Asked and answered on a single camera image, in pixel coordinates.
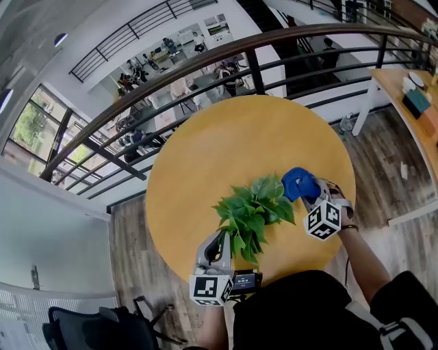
wooden desk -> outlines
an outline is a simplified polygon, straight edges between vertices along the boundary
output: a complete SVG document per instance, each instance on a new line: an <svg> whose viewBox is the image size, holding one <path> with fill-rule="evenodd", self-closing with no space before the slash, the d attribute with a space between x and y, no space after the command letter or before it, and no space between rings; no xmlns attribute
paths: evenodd
<svg viewBox="0 0 438 350"><path fill-rule="evenodd" d="M391 101L394 108L400 114L407 128L412 134L415 143L420 150L424 162L428 168L430 177L432 178L433 187L436 195L438 195L438 148L436 147L437 136L429 136L419 122L413 117L412 113L404 106L402 100L404 93L402 91L403 78L407 77L412 70L406 69L373 69L371 70L372 80L368 89L367 99L364 102L361 113L356 121L355 127L352 130L353 135L357 136L367 118L371 102L374 99L377 89L380 88L386 93L388 99ZM432 77L429 72L423 70L414 70L423 80L426 86L430 86ZM432 96L432 104L438 107L438 87L435 86L428 93ZM410 219L415 219L421 215L430 213L438 209L438 201L432 202L419 208L415 211L391 219L388 221L390 226L400 224Z"/></svg>
<svg viewBox="0 0 438 350"><path fill-rule="evenodd" d="M169 267L188 281L198 246L219 224L211 207L261 176L303 167L337 183L355 202L355 175L336 132L314 112L283 98L243 96L194 114L166 142L154 162L146 194L149 229ZM307 235L301 200L296 226L265 227L269 245L258 255L264 283L309 269L323 269L338 251L337 236L321 242ZM237 269L254 268L242 259Z"/></svg>

lower floor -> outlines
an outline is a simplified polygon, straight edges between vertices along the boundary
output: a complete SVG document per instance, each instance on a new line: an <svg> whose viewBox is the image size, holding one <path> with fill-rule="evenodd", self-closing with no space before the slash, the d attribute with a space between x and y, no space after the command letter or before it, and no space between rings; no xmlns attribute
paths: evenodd
<svg viewBox="0 0 438 350"><path fill-rule="evenodd" d="M361 234L382 260L392 277L410 270L438 300L438 214L431 213L389 227L387 220L435 199L432 180L411 134L392 107L373 113L359 136L343 136L355 169L357 198L355 221ZM400 175L400 164L408 167L408 178ZM112 269L120 303L133 310L132 299L144 295L152 318L166 304L174 304L158 324L161 332L196 344L203 308L189 298L186 282L163 261L151 238L145 215L145 197L121 204L112 211L110 231ZM353 299L365 300L343 248L325 270L346 285ZM226 307L230 342L233 309ZM163 343L162 349L179 347Z"/></svg>

chair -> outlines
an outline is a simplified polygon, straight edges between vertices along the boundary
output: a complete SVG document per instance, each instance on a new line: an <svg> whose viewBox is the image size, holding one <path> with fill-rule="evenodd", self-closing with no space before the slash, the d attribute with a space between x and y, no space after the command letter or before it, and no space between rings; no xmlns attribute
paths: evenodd
<svg viewBox="0 0 438 350"><path fill-rule="evenodd" d="M142 314L138 305L140 301L146 300L143 296L134 299L136 311L133 314L124 306L99 308L97 314L80 314L52 307L49 309L50 323L42 326L42 332L51 350L158 350L157 338L176 345L187 343L153 329L167 311L175 308L173 305L167 305L149 321Z"/></svg>

ceiling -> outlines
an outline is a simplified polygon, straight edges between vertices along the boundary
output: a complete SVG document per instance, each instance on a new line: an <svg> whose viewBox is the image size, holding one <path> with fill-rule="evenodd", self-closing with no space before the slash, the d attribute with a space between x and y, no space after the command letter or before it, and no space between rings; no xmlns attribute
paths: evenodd
<svg viewBox="0 0 438 350"><path fill-rule="evenodd" d="M105 1L0 0L0 88L23 62L41 70L60 49L56 35L71 33Z"/></svg>

white table leg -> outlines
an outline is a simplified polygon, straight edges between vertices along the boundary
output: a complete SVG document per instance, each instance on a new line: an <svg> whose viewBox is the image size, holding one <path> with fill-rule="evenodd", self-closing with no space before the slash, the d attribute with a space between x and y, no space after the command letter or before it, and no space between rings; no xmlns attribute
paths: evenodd
<svg viewBox="0 0 438 350"><path fill-rule="evenodd" d="M435 200L432 203L426 204L425 206L422 206L421 208L415 209L414 211L411 211L410 213L401 215L399 217L396 217L395 219L391 219L388 221L388 225L394 226L397 224L401 224L403 222L416 219L417 217L420 217L425 214L432 213L433 211L438 210L438 200Z"/></svg>
<svg viewBox="0 0 438 350"><path fill-rule="evenodd" d="M374 101L374 97L376 96L378 86L376 79L372 78L370 81L370 86L368 88L367 97L365 99L365 103L362 106L361 113L359 114L359 117L356 120L355 127L352 130L352 134L354 136L357 136L362 129L363 124L365 123L365 119L367 118L370 109L372 107L372 103Z"/></svg>

